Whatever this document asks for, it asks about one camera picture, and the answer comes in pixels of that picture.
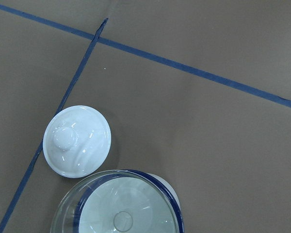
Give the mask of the white ceramic lid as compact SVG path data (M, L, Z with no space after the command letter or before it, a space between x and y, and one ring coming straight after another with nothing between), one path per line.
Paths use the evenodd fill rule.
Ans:
M49 122L43 137L43 153L50 168L67 178L81 178L96 171L111 148L111 129L96 109L68 107Z

